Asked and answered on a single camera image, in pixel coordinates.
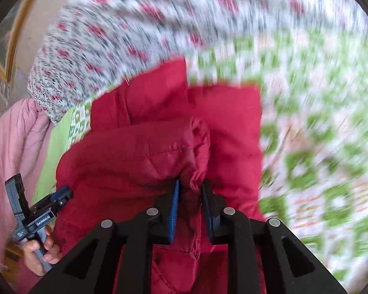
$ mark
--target folded red jacket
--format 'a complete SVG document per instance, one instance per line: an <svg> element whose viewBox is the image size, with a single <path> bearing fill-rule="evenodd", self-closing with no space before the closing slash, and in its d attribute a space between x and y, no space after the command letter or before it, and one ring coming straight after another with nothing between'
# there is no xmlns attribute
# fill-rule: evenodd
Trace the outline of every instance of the folded red jacket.
<svg viewBox="0 0 368 294"><path fill-rule="evenodd" d="M102 220L129 220L152 206L179 178L176 236L154 246L151 291L226 294L227 247L208 241L199 187L210 179L228 206L263 220L260 116L255 86L188 88L183 59L103 95L91 131L57 168L57 185L74 191L54 230L63 253Z"/></svg>

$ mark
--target metal rivet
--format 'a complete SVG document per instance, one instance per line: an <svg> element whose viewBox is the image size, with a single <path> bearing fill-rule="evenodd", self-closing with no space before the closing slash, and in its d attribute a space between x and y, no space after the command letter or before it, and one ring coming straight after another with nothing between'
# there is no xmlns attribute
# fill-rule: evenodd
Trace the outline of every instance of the metal rivet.
<svg viewBox="0 0 368 294"><path fill-rule="evenodd" d="M235 214L236 213L236 210L234 208L231 208L231 207L226 207L224 209L224 213L231 216L232 214Z"/></svg>
<svg viewBox="0 0 368 294"><path fill-rule="evenodd" d="M278 219L276 218L271 218L269 221L268 221L269 225L271 225L272 227L279 227L279 225L281 224L281 221L279 221Z"/></svg>
<svg viewBox="0 0 368 294"><path fill-rule="evenodd" d="M149 216L156 216L158 214L158 209L157 208L148 208L146 213Z"/></svg>
<svg viewBox="0 0 368 294"><path fill-rule="evenodd" d="M107 229L107 228L110 228L112 224L113 224L112 220L106 219L101 222L101 227L103 227L104 229Z"/></svg>

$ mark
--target bed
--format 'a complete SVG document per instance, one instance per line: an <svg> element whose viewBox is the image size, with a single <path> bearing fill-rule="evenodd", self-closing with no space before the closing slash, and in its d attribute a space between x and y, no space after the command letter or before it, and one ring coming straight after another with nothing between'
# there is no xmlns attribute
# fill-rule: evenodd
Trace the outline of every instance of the bed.
<svg viewBox="0 0 368 294"><path fill-rule="evenodd" d="M160 39L166 39L165 32L152 45L155 56L150 60L141 39L136 40L136 49L126 48L122 54L112 54L114 43L98 42L93 47L98 56L93 57L87 49L93 37L101 41L109 36L112 43L115 26L106 22L111 14L109 1L69 0L36 57L29 91L56 126L33 201L54 189L59 159L90 129L90 108L95 98L160 60L184 53L191 85L224 79L232 87L257 83L261 88L261 210L267 217L281 219L348 293L359 293L368 282L365 12L354 0L255 0L257 16L251 18L252 25L241 26L234 36L225 34L231 29L227 26L217 29L214 36L184 34L184 42L178 43L177 37ZM235 10L232 0L217 1L228 13ZM114 9L128 11L122 1L114 2ZM285 2L289 11L279 9ZM359 2L368 14L368 0ZM105 26L95 27L89 18L79 20L84 19L85 10L95 14L98 9L102 12L96 21ZM79 12L77 19L70 16L74 10ZM183 20L169 13L168 6L160 12L149 7L141 20L157 27L160 19L169 16ZM120 22L123 30L128 29L127 20ZM74 40L75 23L80 32L85 27L88 44ZM85 54L91 60L84 67L69 64L69 59L84 62ZM125 61L124 56L135 59ZM74 84L82 85L81 91L74 90Z"/></svg>

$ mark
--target pink quilted blanket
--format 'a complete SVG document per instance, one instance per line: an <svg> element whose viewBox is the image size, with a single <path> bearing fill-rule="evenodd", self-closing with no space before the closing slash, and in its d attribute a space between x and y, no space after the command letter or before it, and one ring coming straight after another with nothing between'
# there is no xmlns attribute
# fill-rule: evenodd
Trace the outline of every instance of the pink quilted blanket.
<svg viewBox="0 0 368 294"><path fill-rule="evenodd" d="M31 202L51 129L49 118L32 98L16 102L0 118L0 268L10 229L16 226L4 182L21 173L26 198Z"/></svg>

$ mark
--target red padded garment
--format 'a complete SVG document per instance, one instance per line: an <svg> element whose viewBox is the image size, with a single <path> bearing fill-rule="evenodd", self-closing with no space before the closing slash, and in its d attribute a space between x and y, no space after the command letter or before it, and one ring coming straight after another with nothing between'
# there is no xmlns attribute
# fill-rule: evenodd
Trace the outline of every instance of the red padded garment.
<svg viewBox="0 0 368 294"><path fill-rule="evenodd" d="M256 86L188 88L184 59L103 95L91 107L91 131L57 168L57 186L74 191L54 230L63 253L103 219L129 220L152 206L180 178L176 237L154 246L151 291L226 294L227 247L208 241L199 186L210 179L228 206L263 220L260 117Z"/></svg>

